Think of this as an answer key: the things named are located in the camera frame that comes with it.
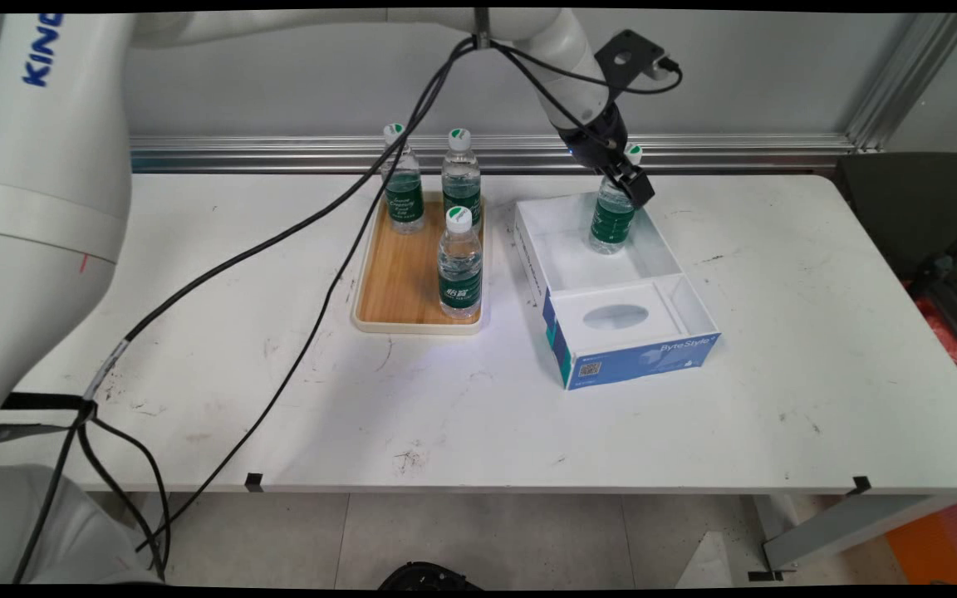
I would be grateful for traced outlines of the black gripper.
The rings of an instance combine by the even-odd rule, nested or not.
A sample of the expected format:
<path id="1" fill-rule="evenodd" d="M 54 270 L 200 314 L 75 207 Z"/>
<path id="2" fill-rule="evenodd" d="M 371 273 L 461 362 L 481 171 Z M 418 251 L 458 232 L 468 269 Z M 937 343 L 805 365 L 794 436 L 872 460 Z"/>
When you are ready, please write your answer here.
<path id="1" fill-rule="evenodd" d="M 618 168 L 627 161 L 626 122 L 615 103 L 584 129 L 561 130 L 561 140 L 578 164 L 597 173 Z M 649 175 L 639 165 L 626 163 L 611 174 L 611 181 L 626 194 L 634 209 L 644 208 L 655 197 Z"/>

